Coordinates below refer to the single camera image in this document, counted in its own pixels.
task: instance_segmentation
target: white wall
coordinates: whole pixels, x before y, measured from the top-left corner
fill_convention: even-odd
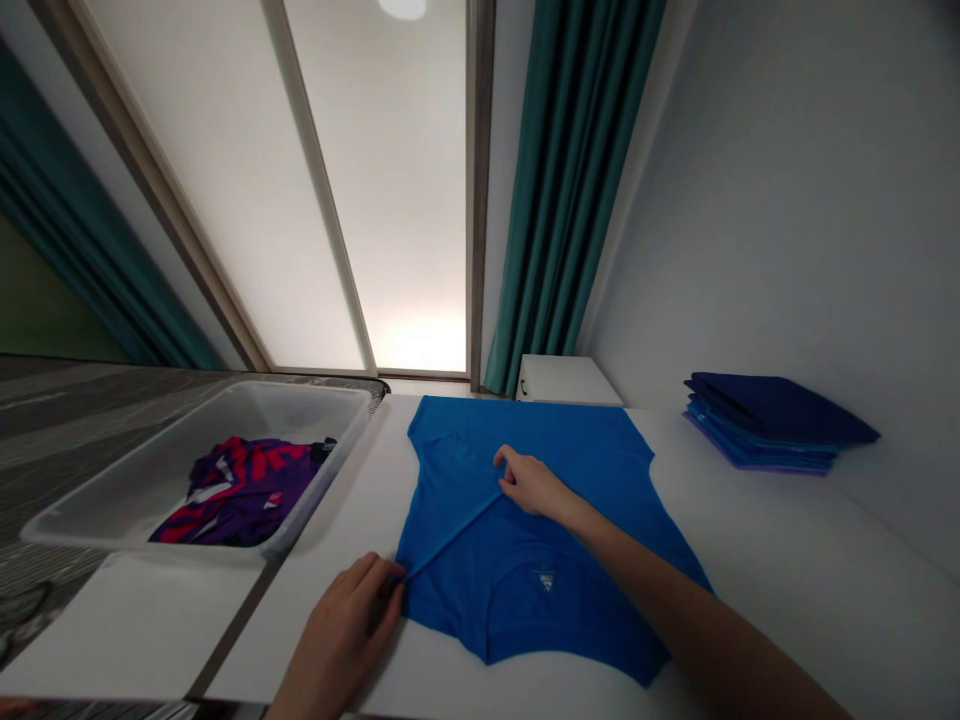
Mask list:
[[[832,478],[960,580],[960,44],[928,2],[701,6],[588,351],[633,407],[777,374],[883,439]]]
[[[483,333],[480,382],[487,374],[503,285],[513,180],[520,148],[520,118],[527,84],[527,58],[536,0],[497,3],[494,34],[493,98],[490,123],[490,177],[487,196],[487,255],[483,278]]]
[[[170,243],[100,121],[27,5],[27,0],[0,2],[0,36],[33,80],[63,129],[103,183],[210,344],[227,367],[245,369],[220,321]]]

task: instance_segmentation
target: plastic storage bin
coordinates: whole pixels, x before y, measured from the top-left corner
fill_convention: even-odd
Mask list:
[[[64,496],[20,536],[45,545],[176,553],[205,560],[277,559],[293,546],[367,425],[365,390],[240,382],[231,385]],[[183,504],[194,462],[231,435],[293,443],[337,440],[293,510],[255,547],[148,542]]]

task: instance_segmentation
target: hand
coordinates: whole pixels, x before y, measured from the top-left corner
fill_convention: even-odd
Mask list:
[[[493,466],[507,461],[500,489],[520,509],[530,515],[544,515],[562,522],[575,511],[580,497],[550,472],[550,468],[531,455],[520,455],[509,445],[501,447],[493,458]]]
[[[348,709],[400,619],[403,585],[390,586],[403,573],[371,552],[337,575],[310,613],[266,720],[325,720]],[[378,598],[387,605],[376,624]]]

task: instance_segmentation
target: folded navy shirt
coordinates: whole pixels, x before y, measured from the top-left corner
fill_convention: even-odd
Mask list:
[[[487,664],[559,650],[648,686],[669,658],[597,561],[500,491],[497,449],[545,462],[618,527],[710,590],[653,484],[653,452],[620,408],[425,397],[408,431],[420,458],[397,560],[405,612]]]
[[[856,415],[786,378],[698,372],[684,384],[728,420],[767,440],[858,445],[880,437]]]

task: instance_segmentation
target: white tabletop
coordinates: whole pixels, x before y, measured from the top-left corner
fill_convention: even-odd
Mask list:
[[[417,482],[406,430],[419,401],[384,400],[208,697],[271,702],[334,576],[369,550],[395,554]],[[960,588],[829,481],[737,471],[679,416],[627,413],[656,453],[654,485],[719,597],[855,717],[956,717]],[[706,715],[673,662],[649,691],[564,653],[485,667],[457,640],[414,622],[402,625],[357,710],[418,718]]]
[[[115,553],[0,673],[0,695],[179,700],[263,567]]]

